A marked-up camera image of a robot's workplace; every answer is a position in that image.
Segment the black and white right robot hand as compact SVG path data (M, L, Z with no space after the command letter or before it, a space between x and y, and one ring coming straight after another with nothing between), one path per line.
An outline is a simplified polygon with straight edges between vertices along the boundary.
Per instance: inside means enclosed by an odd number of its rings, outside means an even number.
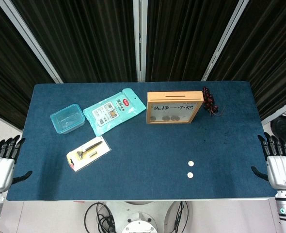
M264 135L257 137L264 154L267 173L260 172L255 166L251 170L257 177L268 181L273 189L286 190L286 140L267 132Z

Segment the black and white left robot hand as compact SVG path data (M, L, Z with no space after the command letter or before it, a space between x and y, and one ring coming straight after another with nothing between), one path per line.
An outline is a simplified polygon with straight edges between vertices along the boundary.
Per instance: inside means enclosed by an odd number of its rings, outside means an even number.
M22 176L14 177L14 170L24 142L25 138L20 138L19 135L0 141L0 193L8 191L12 185L28 179L32 174L32 171L27 171Z

